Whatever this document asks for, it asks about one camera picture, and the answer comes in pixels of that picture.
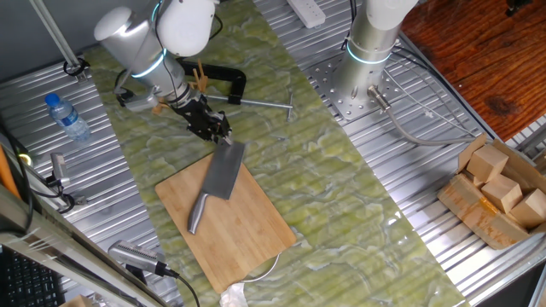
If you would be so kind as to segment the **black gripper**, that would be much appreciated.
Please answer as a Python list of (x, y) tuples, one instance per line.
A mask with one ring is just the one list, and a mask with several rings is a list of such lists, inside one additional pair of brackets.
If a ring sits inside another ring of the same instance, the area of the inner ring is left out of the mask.
[(217, 144), (222, 141), (233, 143), (232, 129), (225, 112), (214, 112), (204, 96), (189, 100), (184, 106), (174, 104), (172, 110), (188, 122), (187, 130), (202, 140), (213, 140)]

